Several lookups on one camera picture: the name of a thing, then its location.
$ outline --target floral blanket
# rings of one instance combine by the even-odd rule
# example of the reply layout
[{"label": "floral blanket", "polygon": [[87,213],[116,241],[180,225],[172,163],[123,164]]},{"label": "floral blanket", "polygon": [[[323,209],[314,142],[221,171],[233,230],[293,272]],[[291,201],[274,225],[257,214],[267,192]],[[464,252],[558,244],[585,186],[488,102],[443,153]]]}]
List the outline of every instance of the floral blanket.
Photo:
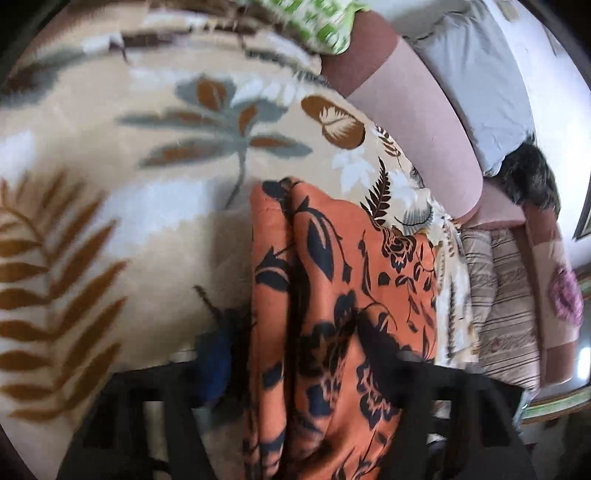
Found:
[{"label": "floral blanket", "polygon": [[246,478],[376,478],[399,415],[356,328],[434,359],[438,249],[290,179],[255,188],[252,216]]},{"label": "floral blanket", "polygon": [[[110,7],[0,89],[0,424],[40,480],[109,372],[167,361],[212,327],[194,286],[249,304],[248,199],[265,179],[362,206],[391,266],[371,281],[408,279],[399,327],[422,315],[415,291],[436,288],[430,355],[436,337],[438,363],[478,357],[461,242],[416,169],[318,58],[242,27]],[[437,252],[430,285],[406,273],[419,234]]]}]

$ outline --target leaf pattern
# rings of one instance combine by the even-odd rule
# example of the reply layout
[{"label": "leaf pattern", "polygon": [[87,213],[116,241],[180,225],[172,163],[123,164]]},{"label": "leaf pattern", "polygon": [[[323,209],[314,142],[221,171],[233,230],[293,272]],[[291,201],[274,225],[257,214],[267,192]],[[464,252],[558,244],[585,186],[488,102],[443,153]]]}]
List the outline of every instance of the leaf pattern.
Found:
[{"label": "leaf pattern", "polygon": [[42,400],[52,395],[53,389],[40,387],[39,385],[14,384],[0,387],[0,393],[15,400],[31,401]]},{"label": "leaf pattern", "polygon": [[0,282],[14,283],[36,277],[47,272],[47,267],[31,265],[23,262],[12,262],[0,265]]},{"label": "leaf pattern", "polygon": [[32,240],[0,240],[0,257],[14,257],[15,255],[27,253],[29,250],[40,246],[41,244],[39,242]]},{"label": "leaf pattern", "polygon": [[364,159],[364,155],[365,147],[361,145],[355,150],[343,150],[333,157],[333,169],[340,169],[340,190],[342,193],[349,192],[357,182],[366,188],[370,187],[369,175],[375,172],[375,168]]},{"label": "leaf pattern", "polygon": [[291,188],[293,186],[294,183],[289,178],[282,179],[281,181],[267,180],[262,183],[263,192],[279,203],[281,211],[286,218],[290,218],[293,215],[290,205]]},{"label": "leaf pattern", "polygon": [[419,187],[420,189],[425,188],[425,182],[423,182],[423,177],[421,177],[421,174],[415,166],[413,166],[410,171],[410,177],[416,182],[417,187]]},{"label": "leaf pattern", "polygon": [[381,226],[386,221],[384,216],[390,208],[388,204],[390,198],[390,179],[384,162],[379,158],[379,179],[376,181],[374,188],[369,191],[369,198],[365,197],[368,205],[365,206],[362,202],[361,206],[368,213],[372,221]]},{"label": "leaf pattern", "polygon": [[341,243],[342,237],[337,233],[333,222],[321,211],[310,207],[308,197],[295,210],[295,214],[298,213],[308,213],[312,216],[308,221],[307,249],[314,263],[322,270],[326,278],[332,281],[335,273],[335,257],[329,230],[332,231],[343,260],[342,280],[350,283],[352,269],[345,260],[345,252]]},{"label": "leaf pattern", "polygon": [[[45,326],[35,325],[20,315],[0,321],[0,338],[23,344],[34,342],[36,345],[35,351],[23,348],[0,353],[0,370],[19,373],[46,369],[49,372],[47,380],[50,384],[14,381],[0,385],[0,395],[13,401],[47,403],[35,408],[18,408],[9,415],[29,422],[42,423],[63,414],[68,415],[100,384],[121,347],[120,343],[115,342],[92,356],[95,347],[121,313],[125,297],[112,301],[95,320],[84,324],[89,322],[87,317],[91,308],[101,301],[127,262],[113,262],[103,273],[81,284],[81,279],[99,258],[112,236],[117,222],[113,220],[88,235],[86,231],[101,208],[105,195],[100,194],[95,201],[79,205],[85,184],[69,186],[68,183],[67,172],[59,171],[45,188],[42,184],[31,182],[28,173],[22,176],[16,189],[12,189],[4,179],[0,185],[0,216],[4,221],[0,226],[3,235],[0,240],[0,258],[4,259],[0,261],[0,283],[11,285],[0,291],[0,310],[19,312],[23,307],[33,307],[41,309],[46,319]],[[21,210],[20,199],[29,197],[30,203],[36,191],[41,192],[37,205]],[[34,214],[29,216],[28,209],[32,209]],[[53,240],[49,244],[48,234],[66,216],[68,222],[59,235],[52,235]],[[11,238],[11,234],[16,232],[18,236]],[[74,249],[74,243],[80,246]],[[16,255],[29,252],[35,252],[40,264],[30,263],[28,257],[11,260]],[[29,290],[27,288],[30,287],[23,288],[20,284],[37,277],[43,277],[41,284],[47,286],[47,291],[38,288]],[[74,288],[76,295],[66,297]],[[67,301],[61,301],[58,309],[54,301],[64,297]],[[53,352],[63,347],[61,338],[64,334],[78,328],[79,324],[84,326],[82,332],[68,346],[66,358],[59,365]],[[46,350],[41,353],[38,347]],[[82,369],[82,374],[76,378],[78,369]],[[62,388],[70,379],[73,379],[73,389],[66,397]]]},{"label": "leaf pattern", "polygon": [[423,359],[429,359],[431,354],[431,345],[429,344],[429,338],[427,336],[427,328],[423,327]]},{"label": "leaf pattern", "polygon": [[23,350],[0,353],[0,370],[5,372],[30,372],[47,365],[47,358]]},{"label": "leaf pattern", "polygon": [[322,125],[322,134],[333,145],[353,150],[365,139],[365,125],[347,110],[320,95],[310,95],[301,101],[306,114]]},{"label": "leaf pattern", "polygon": [[120,348],[120,343],[114,343],[92,359],[78,382],[76,382],[71,396],[66,400],[64,405],[66,410],[76,408],[97,387],[100,379],[105,376],[113,360],[115,360]]},{"label": "leaf pattern", "polygon": [[433,207],[427,204],[425,209],[406,210],[402,220],[394,219],[402,226],[404,235],[414,235],[421,229],[429,228],[433,222]]},{"label": "leaf pattern", "polygon": [[3,320],[0,322],[0,337],[19,342],[45,341],[49,334],[24,320]]},{"label": "leaf pattern", "polygon": [[8,417],[12,419],[26,420],[31,423],[45,423],[47,421],[55,420],[61,414],[62,411],[58,409],[34,410],[32,408],[22,408],[13,411]]},{"label": "leaf pattern", "polygon": [[3,108],[38,104],[55,86],[62,70],[85,58],[82,49],[65,47],[20,67],[0,86],[0,104]]},{"label": "leaf pattern", "polygon": [[285,250],[275,253],[271,247],[255,267],[255,284],[267,285],[277,291],[288,291],[291,266],[286,260],[280,258]]},{"label": "leaf pattern", "polygon": [[433,320],[433,318],[427,313],[427,310],[425,309],[425,307],[422,303],[421,303],[421,312],[423,314],[423,317],[425,318],[425,323],[427,325],[429,325],[430,328],[435,330],[435,332],[437,332],[437,329],[435,327],[435,320]]},{"label": "leaf pattern", "polygon": [[287,108],[263,98],[233,105],[235,94],[233,81],[202,76],[181,82],[176,87],[176,96],[196,111],[175,109],[162,115],[133,114],[121,117],[119,121],[139,128],[188,128],[208,135],[158,147],[142,160],[142,167],[191,164],[236,155],[238,178],[226,202],[226,208],[230,208],[244,183],[249,149],[264,150],[279,158],[305,157],[312,152],[307,145],[279,133],[251,137],[255,124],[275,123],[287,112]]},{"label": "leaf pattern", "polygon": [[378,285],[380,287],[384,285],[390,285],[390,275],[388,275],[386,272],[381,272],[378,276]]},{"label": "leaf pattern", "polygon": [[262,373],[262,386],[265,390],[273,388],[283,377],[283,363],[277,362],[269,370]]},{"label": "leaf pattern", "polygon": [[386,151],[386,153],[388,155],[390,155],[390,157],[394,157],[394,158],[400,157],[401,152],[396,147],[396,142],[390,136],[390,134],[388,132],[386,132],[386,130],[384,130],[379,125],[375,126],[375,131],[378,134],[378,138],[379,138],[380,142],[382,142],[382,145],[384,146],[384,150]]},{"label": "leaf pattern", "polygon": [[449,288],[449,319],[447,321],[447,357],[451,359],[456,344],[456,287],[450,282]]}]

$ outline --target orange floral fabric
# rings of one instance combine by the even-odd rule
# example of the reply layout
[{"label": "orange floral fabric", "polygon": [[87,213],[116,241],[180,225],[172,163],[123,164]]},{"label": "orange floral fabric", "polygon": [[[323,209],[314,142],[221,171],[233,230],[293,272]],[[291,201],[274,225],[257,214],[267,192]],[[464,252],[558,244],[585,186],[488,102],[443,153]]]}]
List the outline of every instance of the orange floral fabric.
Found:
[{"label": "orange floral fabric", "polygon": [[304,182],[266,181],[254,225],[247,480],[372,479],[398,424],[356,333],[437,351],[435,248]]}]

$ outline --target pink cushion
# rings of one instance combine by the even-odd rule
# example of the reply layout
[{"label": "pink cushion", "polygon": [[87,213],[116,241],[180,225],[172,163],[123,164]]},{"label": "pink cushion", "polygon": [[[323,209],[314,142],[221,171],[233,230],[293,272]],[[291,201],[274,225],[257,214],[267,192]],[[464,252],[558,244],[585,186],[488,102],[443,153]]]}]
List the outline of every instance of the pink cushion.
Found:
[{"label": "pink cushion", "polygon": [[555,211],[540,210],[526,203],[524,212],[540,302],[542,380],[545,384],[561,383],[573,376],[579,325],[557,315],[549,290],[557,267],[570,271],[571,265]]},{"label": "pink cushion", "polygon": [[482,198],[476,213],[462,228],[498,230],[513,228],[525,223],[525,215],[519,205],[496,186],[494,180],[484,180]]},{"label": "pink cushion", "polygon": [[452,217],[476,206],[482,172],[470,141],[445,94],[404,40],[347,100],[394,137]]}]

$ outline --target dark fur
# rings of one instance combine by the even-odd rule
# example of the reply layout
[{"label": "dark fur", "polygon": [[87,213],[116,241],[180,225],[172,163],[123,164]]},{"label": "dark fur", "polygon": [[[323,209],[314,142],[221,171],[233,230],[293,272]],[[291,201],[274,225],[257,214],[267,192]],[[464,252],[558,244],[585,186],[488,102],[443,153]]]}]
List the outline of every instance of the dark fur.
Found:
[{"label": "dark fur", "polygon": [[505,157],[496,178],[517,205],[529,201],[542,210],[553,208],[556,215],[560,213],[554,173],[533,137]]}]

